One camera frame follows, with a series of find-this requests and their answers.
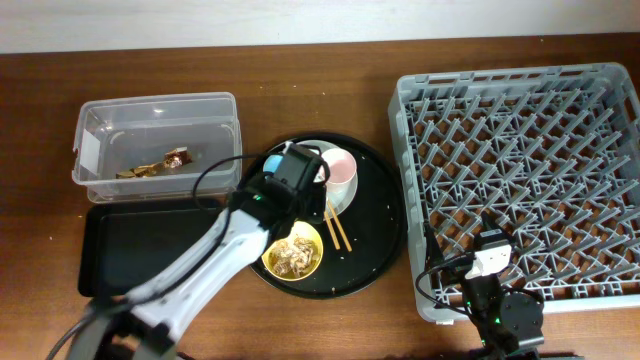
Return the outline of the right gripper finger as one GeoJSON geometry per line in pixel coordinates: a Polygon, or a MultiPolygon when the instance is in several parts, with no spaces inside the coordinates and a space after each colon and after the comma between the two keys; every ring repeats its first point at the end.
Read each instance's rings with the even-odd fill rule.
{"type": "Polygon", "coordinates": [[[481,214],[482,234],[499,234],[500,226],[496,223],[495,218],[489,212],[481,214]]]}
{"type": "Polygon", "coordinates": [[[444,261],[444,257],[433,228],[430,225],[426,225],[424,234],[426,243],[425,267],[437,267],[444,261]]]}

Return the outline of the blue cup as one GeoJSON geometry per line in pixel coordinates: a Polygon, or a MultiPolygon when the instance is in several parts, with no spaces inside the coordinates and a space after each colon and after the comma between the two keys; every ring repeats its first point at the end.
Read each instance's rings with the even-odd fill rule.
{"type": "Polygon", "coordinates": [[[264,172],[275,173],[283,159],[281,154],[270,155],[264,162],[262,170],[264,172]]]}

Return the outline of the wooden chopstick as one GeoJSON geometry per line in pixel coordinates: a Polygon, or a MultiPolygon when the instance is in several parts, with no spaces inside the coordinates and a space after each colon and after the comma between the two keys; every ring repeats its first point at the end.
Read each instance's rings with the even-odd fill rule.
{"type": "Polygon", "coordinates": [[[346,233],[344,231],[344,228],[343,228],[343,226],[342,226],[342,224],[341,224],[341,222],[340,222],[340,220],[338,218],[338,215],[337,215],[337,213],[336,213],[331,201],[328,198],[327,198],[327,206],[328,206],[328,208],[329,208],[329,210],[330,210],[330,212],[332,214],[332,219],[335,222],[335,224],[336,224],[336,226],[337,226],[337,228],[338,228],[338,230],[339,230],[339,232],[341,234],[341,237],[342,237],[343,242],[344,242],[344,244],[346,246],[346,249],[349,252],[351,252],[352,251],[352,247],[351,247],[351,244],[349,242],[349,239],[348,239],[348,237],[347,237],[347,235],[346,235],[346,233]]]}
{"type": "Polygon", "coordinates": [[[334,248],[336,250],[340,250],[340,244],[339,244],[339,241],[337,239],[334,227],[333,227],[333,225],[331,223],[331,220],[329,218],[328,212],[325,210],[323,215],[324,215],[324,221],[325,221],[325,223],[327,225],[327,228],[328,228],[329,234],[331,236],[334,248]]]}

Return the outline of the pink cup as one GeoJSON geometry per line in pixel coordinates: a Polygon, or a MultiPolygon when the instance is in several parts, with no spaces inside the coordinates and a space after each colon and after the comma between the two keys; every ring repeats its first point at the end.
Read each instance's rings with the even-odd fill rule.
{"type": "Polygon", "coordinates": [[[357,164],[353,155],[342,148],[332,148],[322,153],[321,157],[328,164],[330,176],[326,182],[330,193],[345,191],[354,180],[357,164]]]}

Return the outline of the food scraps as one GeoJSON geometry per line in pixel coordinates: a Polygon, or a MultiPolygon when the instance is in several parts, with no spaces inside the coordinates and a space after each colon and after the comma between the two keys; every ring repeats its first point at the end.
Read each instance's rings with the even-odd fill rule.
{"type": "Polygon", "coordinates": [[[309,274],[319,260],[314,242],[301,237],[277,241],[268,256],[272,272],[287,279],[300,279],[309,274]]]}

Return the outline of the yellow bowl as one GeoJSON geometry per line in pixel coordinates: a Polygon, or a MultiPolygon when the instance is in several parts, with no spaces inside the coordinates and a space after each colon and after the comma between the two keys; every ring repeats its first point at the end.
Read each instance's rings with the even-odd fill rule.
{"type": "Polygon", "coordinates": [[[324,255],[322,238],[306,222],[294,223],[286,238],[276,240],[261,256],[267,271],[279,280],[293,282],[309,277],[324,255]]]}

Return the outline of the brown snack wrapper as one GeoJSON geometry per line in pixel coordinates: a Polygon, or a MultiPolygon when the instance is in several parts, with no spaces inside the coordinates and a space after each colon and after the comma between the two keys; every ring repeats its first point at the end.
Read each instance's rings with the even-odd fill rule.
{"type": "Polygon", "coordinates": [[[153,177],[165,170],[176,169],[193,162],[187,147],[175,148],[167,152],[160,162],[140,165],[116,174],[117,179],[153,177]]]}

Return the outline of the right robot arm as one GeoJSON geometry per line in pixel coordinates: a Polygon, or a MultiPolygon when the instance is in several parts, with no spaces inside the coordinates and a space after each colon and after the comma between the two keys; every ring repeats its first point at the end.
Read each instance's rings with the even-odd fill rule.
{"type": "Polygon", "coordinates": [[[416,277],[417,292],[438,307],[468,317],[483,348],[478,359],[537,359],[542,333],[544,298],[531,290],[500,283],[499,274],[511,263],[515,239],[493,216],[481,214],[482,231],[474,236],[473,248],[446,259],[433,229],[425,230],[426,259],[416,277]],[[445,283],[461,287],[463,307],[446,304],[421,288],[421,281],[441,274],[445,283]]]}

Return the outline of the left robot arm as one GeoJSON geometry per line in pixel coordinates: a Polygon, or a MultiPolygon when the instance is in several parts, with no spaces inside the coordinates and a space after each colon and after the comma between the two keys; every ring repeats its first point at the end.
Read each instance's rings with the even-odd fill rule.
{"type": "Polygon", "coordinates": [[[230,195],[209,230],[179,258],[120,300],[93,299],[62,338],[70,359],[96,359],[116,335],[137,335],[134,359],[175,359],[198,313],[240,270],[287,237],[296,221],[315,222],[330,169],[317,146],[288,141],[273,172],[260,172],[230,195]]]}

